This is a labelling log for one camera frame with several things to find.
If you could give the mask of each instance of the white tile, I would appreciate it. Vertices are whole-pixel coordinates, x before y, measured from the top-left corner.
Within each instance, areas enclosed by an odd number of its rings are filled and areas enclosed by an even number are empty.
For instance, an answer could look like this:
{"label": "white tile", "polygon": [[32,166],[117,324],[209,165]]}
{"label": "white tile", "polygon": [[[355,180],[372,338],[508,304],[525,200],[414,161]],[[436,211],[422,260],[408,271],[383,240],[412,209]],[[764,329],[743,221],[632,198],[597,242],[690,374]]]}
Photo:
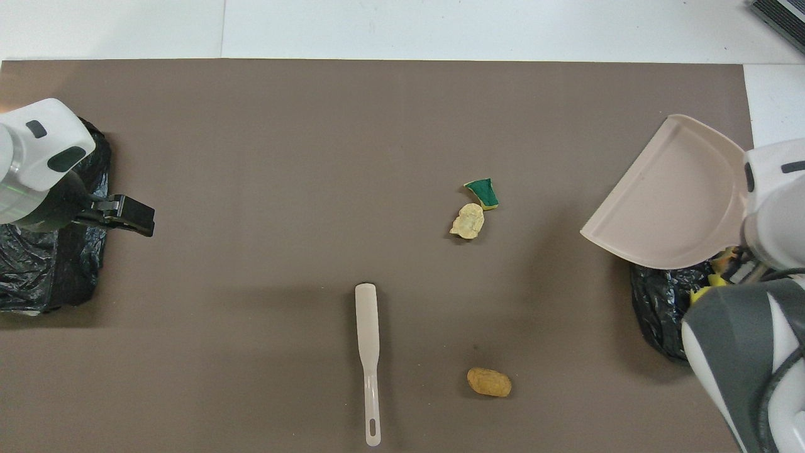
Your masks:
{"label": "white tile", "polygon": [[225,0],[1,0],[0,59],[219,57]]}
{"label": "white tile", "polygon": [[222,56],[805,63],[744,0],[227,0]]}
{"label": "white tile", "polygon": [[756,147],[805,137],[805,64],[744,66]]}

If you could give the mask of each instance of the garbage bag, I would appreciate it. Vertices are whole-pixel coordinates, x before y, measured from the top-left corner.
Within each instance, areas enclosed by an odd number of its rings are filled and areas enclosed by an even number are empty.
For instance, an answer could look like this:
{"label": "garbage bag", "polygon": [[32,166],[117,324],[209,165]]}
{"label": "garbage bag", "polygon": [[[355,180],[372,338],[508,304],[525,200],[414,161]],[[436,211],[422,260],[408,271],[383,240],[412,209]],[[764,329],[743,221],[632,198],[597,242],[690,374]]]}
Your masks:
{"label": "garbage bag", "polygon": [[643,338],[675,362],[687,362],[682,345],[682,317],[691,291],[708,286],[709,261],[682,269],[653,269],[630,264],[632,306]]}
{"label": "garbage bag", "polygon": [[[107,197],[111,149],[85,121],[95,151],[73,171],[88,192]],[[0,225],[0,311],[41,314],[91,298],[103,265],[106,230],[76,223],[48,233]]]}

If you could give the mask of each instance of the pink dustpan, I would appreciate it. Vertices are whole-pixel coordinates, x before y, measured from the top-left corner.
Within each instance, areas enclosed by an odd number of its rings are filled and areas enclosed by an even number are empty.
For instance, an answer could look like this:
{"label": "pink dustpan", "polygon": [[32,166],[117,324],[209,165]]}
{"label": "pink dustpan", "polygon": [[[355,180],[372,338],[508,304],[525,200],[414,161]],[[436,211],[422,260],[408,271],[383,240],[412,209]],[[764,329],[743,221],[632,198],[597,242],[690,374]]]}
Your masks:
{"label": "pink dustpan", "polygon": [[741,243],[744,152],[681,114],[666,118],[581,234],[624,260],[686,268]]}

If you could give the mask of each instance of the sponge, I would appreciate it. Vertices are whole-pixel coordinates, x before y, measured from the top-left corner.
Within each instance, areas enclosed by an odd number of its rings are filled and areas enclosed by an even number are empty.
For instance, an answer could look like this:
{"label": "sponge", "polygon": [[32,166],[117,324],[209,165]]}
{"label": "sponge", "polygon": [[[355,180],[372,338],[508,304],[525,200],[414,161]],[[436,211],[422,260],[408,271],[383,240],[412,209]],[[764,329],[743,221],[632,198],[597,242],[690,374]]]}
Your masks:
{"label": "sponge", "polygon": [[450,234],[459,235],[464,239],[475,239],[483,226],[484,210],[475,203],[467,203],[458,211],[456,220],[453,220]]}
{"label": "sponge", "polygon": [[497,208],[497,197],[495,191],[492,189],[492,180],[489,178],[479,179],[478,181],[468,182],[464,185],[472,193],[478,197],[481,202],[481,208],[484,210],[493,210]]}
{"label": "sponge", "polygon": [[727,280],[724,280],[724,278],[722,278],[722,277],[721,277],[720,275],[718,275],[718,274],[710,274],[710,275],[708,275],[708,276],[707,276],[707,280],[708,280],[708,282],[710,283],[710,286],[705,286],[705,287],[703,287],[702,289],[700,289],[699,291],[695,291],[695,292],[691,291],[691,305],[695,304],[695,303],[696,303],[696,301],[698,301],[699,299],[701,299],[701,297],[702,297],[702,296],[703,296],[703,295],[704,295],[704,294],[705,294],[707,291],[709,291],[709,290],[710,290],[710,288],[715,288],[715,287],[717,287],[717,286],[726,286],[726,285],[729,285],[729,282],[728,282]]}

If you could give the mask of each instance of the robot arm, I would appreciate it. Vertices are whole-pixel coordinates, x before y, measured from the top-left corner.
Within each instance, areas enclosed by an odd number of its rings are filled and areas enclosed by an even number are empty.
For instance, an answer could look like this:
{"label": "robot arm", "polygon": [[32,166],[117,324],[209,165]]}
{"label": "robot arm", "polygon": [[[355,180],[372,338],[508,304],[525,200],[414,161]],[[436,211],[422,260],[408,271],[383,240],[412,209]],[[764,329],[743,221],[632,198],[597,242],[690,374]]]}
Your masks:
{"label": "robot arm", "polygon": [[760,282],[714,288],[686,314],[691,368],[745,453],[805,453],[805,139],[745,154],[743,235]]}
{"label": "robot arm", "polygon": [[81,119],[56,99],[0,114],[0,223],[54,231],[76,222],[151,237],[153,209],[126,195],[94,197],[72,171],[94,150]]}

